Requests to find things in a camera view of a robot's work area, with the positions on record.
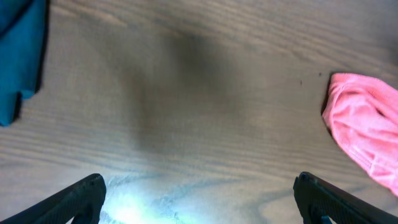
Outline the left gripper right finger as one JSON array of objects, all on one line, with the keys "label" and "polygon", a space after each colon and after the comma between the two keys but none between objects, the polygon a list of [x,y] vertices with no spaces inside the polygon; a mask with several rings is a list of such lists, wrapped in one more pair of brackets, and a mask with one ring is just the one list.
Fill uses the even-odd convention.
[{"label": "left gripper right finger", "polygon": [[396,216],[309,172],[295,178],[293,190],[304,224],[397,224]]}]

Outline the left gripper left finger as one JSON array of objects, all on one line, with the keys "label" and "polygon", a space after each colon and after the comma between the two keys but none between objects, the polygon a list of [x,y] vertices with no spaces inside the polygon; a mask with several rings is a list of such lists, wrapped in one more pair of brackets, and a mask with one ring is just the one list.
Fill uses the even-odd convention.
[{"label": "left gripper left finger", "polygon": [[102,175],[91,174],[1,224],[98,224],[105,196]]}]

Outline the red t-shirt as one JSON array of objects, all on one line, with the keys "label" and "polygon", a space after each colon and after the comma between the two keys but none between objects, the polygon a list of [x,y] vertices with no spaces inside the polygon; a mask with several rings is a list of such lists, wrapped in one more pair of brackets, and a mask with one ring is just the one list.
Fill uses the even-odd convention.
[{"label": "red t-shirt", "polygon": [[331,76],[323,120],[370,178],[397,193],[397,90],[374,77]]}]

